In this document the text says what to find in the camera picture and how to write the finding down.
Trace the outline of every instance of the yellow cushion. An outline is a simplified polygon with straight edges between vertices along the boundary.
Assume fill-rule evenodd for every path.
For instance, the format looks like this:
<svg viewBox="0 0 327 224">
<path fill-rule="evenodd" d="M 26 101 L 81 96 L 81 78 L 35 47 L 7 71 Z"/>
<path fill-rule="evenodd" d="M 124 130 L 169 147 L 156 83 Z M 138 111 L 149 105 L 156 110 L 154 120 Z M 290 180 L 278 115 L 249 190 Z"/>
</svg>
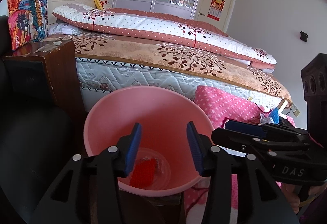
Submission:
<svg viewBox="0 0 327 224">
<path fill-rule="evenodd" d="M 95 6 L 99 10 L 110 10 L 111 7 L 108 4 L 108 0 L 94 0 Z"/>
</svg>

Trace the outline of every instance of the silver screw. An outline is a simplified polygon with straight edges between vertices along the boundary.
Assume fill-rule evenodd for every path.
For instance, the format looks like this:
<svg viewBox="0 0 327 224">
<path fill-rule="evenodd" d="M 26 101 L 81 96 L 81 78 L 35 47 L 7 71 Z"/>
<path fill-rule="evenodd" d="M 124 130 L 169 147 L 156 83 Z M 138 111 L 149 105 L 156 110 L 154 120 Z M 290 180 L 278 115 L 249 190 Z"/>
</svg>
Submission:
<svg viewBox="0 0 327 224">
<path fill-rule="evenodd" d="M 82 158 L 80 154 L 73 155 L 73 161 L 78 161 Z"/>
<path fill-rule="evenodd" d="M 213 145 L 212 147 L 210 147 L 210 150 L 212 152 L 218 153 L 220 151 L 220 147 L 218 147 L 217 145 Z"/>
<path fill-rule="evenodd" d="M 255 159 L 256 159 L 256 156 L 253 155 L 253 154 L 248 154 L 248 155 L 246 155 L 246 157 L 247 157 L 249 160 L 255 160 Z"/>
<path fill-rule="evenodd" d="M 268 152 L 268 155 L 270 155 L 270 156 L 277 156 L 277 153 L 274 152 L 274 151 L 269 151 L 269 152 Z"/>
<path fill-rule="evenodd" d="M 118 147 L 115 145 L 112 145 L 111 147 L 108 148 L 108 151 L 110 153 L 115 153 L 118 150 Z"/>
</svg>

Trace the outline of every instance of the human hand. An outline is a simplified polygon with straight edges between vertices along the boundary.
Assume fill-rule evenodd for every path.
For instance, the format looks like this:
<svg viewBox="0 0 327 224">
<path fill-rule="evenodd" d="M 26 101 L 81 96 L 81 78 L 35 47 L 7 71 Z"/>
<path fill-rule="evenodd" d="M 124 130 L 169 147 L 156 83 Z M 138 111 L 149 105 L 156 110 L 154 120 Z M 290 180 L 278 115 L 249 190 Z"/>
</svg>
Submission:
<svg viewBox="0 0 327 224">
<path fill-rule="evenodd" d="M 326 187 L 327 183 L 322 186 L 312 186 L 309 189 L 308 195 L 311 196 L 321 194 L 323 191 L 325 191 Z M 286 200 L 290 203 L 294 213 L 297 214 L 299 212 L 300 198 L 293 193 L 294 189 L 295 185 L 293 184 L 282 183 L 281 185 L 281 190 L 285 195 Z"/>
</svg>

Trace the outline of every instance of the white door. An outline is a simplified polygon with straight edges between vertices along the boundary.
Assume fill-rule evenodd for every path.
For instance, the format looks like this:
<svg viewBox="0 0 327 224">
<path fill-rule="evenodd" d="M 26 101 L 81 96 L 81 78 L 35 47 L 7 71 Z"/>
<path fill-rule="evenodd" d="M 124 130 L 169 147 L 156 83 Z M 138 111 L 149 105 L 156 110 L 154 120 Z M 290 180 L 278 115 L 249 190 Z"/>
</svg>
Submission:
<svg viewBox="0 0 327 224">
<path fill-rule="evenodd" d="M 223 30 L 232 0 L 202 0 L 197 20 Z"/>
</svg>

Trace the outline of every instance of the black wall switch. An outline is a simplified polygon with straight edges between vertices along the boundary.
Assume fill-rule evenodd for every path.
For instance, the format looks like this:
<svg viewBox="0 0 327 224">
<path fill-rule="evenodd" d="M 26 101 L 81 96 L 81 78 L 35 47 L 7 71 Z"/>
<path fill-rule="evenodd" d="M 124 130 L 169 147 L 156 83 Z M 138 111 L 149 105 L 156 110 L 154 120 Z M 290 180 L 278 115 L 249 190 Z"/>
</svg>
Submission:
<svg viewBox="0 0 327 224">
<path fill-rule="evenodd" d="M 300 40 L 303 40 L 304 42 L 307 42 L 307 40 L 308 40 L 308 34 L 305 33 L 305 32 L 303 32 L 303 31 L 301 31 L 300 32 Z"/>
</svg>

